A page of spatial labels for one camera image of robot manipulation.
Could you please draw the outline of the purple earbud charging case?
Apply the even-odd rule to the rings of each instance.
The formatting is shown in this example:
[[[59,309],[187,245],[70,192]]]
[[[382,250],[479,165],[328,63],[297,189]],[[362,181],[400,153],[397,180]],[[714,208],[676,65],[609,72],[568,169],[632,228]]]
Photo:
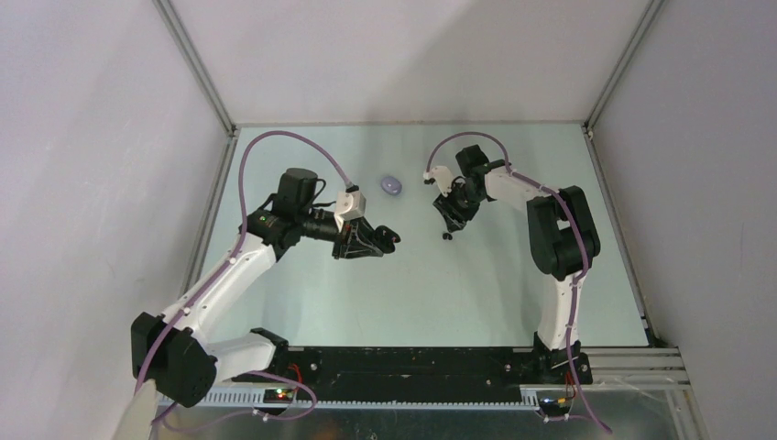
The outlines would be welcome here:
[[[397,178],[388,175],[380,180],[380,188],[386,194],[397,196],[401,194],[403,190],[403,184]]]

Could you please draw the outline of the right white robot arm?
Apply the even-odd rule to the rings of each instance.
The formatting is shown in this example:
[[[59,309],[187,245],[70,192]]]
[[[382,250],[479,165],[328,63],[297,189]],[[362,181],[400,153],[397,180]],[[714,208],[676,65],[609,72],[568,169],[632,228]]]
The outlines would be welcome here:
[[[580,384],[580,294],[601,250],[585,192],[578,186],[555,190],[519,176],[505,160],[489,160],[478,145],[455,158],[460,175],[432,165],[422,175],[440,192],[432,204],[445,222],[444,238],[463,230],[484,202],[502,202],[526,215],[531,258],[546,277],[532,371],[544,383]]]

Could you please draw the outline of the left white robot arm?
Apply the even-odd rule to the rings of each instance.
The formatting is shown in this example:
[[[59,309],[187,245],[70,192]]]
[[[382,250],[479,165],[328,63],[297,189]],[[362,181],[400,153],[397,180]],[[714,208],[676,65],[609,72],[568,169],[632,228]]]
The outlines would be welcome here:
[[[316,203],[325,182],[315,172],[289,168],[265,204],[242,221],[224,258],[161,313],[141,313],[130,329],[133,375],[152,380],[181,406],[199,403],[219,382],[255,370],[279,381],[290,369],[280,339],[262,331],[216,341],[213,331],[247,289],[302,239],[330,242],[334,259],[383,257],[399,235],[365,218],[366,199],[353,186],[338,193],[334,209]]]

